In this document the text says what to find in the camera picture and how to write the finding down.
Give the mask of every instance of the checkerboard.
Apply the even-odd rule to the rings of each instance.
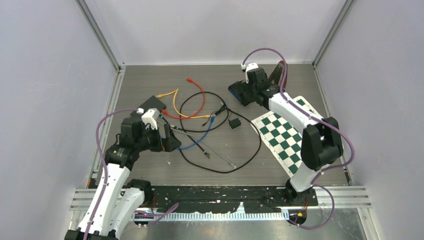
[[[305,110],[318,114],[302,96],[298,96],[294,100]],[[259,129],[259,134],[264,144],[271,150],[274,157],[291,178],[302,164],[301,135],[284,118],[272,111],[254,119],[252,123]]]

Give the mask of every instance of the gray cable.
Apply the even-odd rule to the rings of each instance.
[[[163,122],[160,122],[158,120],[156,120],[156,122],[158,122],[161,125],[164,125]],[[190,133],[187,133],[187,132],[184,132],[184,131],[180,131],[180,130],[176,130],[176,129],[173,129],[172,131],[177,132],[177,133],[180,133],[180,134],[184,134],[184,135],[190,136],[190,137],[192,137],[192,138],[194,138],[196,140],[199,140],[199,138],[197,136],[192,135]],[[218,156],[220,156],[222,159],[224,159],[231,167],[233,167],[234,169],[237,168],[236,165],[234,165],[234,163],[230,162],[225,156],[223,156],[221,153],[219,153],[215,148],[211,147],[209,144],[207,144],[203,140],[201,140],[200,142],[203,143],[203,144],[205,144],[208,148],[210,148],[212,151],[214,151],[216,154],[218,154]]]

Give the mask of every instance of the red wire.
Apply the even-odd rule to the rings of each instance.
[[[203,109],[203,106],[205,105],[206,96],[205,96],[205,92],[203,91],[203,88],[199,84],[197,84],[195,81],[193,81],[191,78],[187,78],[187,81],[189,81],[190,83],[193,83],[194,85],[196,85],[200,89],[201,94],[203,95],[203,102],[202,102],[199,110],[197,110],[195,113],[193,113],[193,115],[188,116],[188,117],[172,116],[165,109],[162,110],[162,113],[163,114],[165,114],[166,116],[168,116],[168,117],[170,117],[172,119],[189,119],[189,118],[192,118],[192,117],[196,116],[198,113],[200,113],[200,111]]]

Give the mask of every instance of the white panel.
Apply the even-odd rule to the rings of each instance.
[[[127,65],[311,63],[342,0],[92,0]],[[252,60],[275,63],[258,53]]]
[[[424,1],[356,1],[318,66],[384,239],[424,228]]]
[[[116,72],[74,0],[0,3],[0,239],[63,239]]]

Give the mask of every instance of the robotic arm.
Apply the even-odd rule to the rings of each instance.
[[[101,179],[107,174],[107,184],[104,191],[98,187],[94,198],[78,225],[77,230],[68,230],[65,240],[82,240],[87,223],[91,222],[88,231],[90,240],[117,240],[128,220],[135,210],[144,202],[153,199],[153,191],[149,181],[133,179],[127,184],[122,199],[117,203],[118,196],[125,180],[130,175],[134,163],[139,159],[139,153],[171,152],[181,146],[174,137],[168,124],[164,125],[165,138],[161,138],[156,118],[165,105],[152,96],[138,111],[131,113],[121,124],[121,132],[117,141],[105,152],[107,172],[103,171]],[[91,213],[98,205],[95,216],[90,221]]]
[[[279,86],[273,84],[278,81],[267,78],[264,69],[258,67],[256,63],[246,66],[245,75],[245,80],[235,82],[228,87],[240,103],[247,106],[256,102],[285,118],[302,135],[300,150],[302,164],[294,176],[287,181],[284,190],[287,202],[301,202],[307,191],[312,188],[311,182],[317,174],[320,174],[321,169],[327,168],[343,155],[341,136],[300,112],[298,109],[302,107],[286,92],[282,95]],[[314,113],[310,115],[339,128],[338,122],[333,117],[323,118]]]

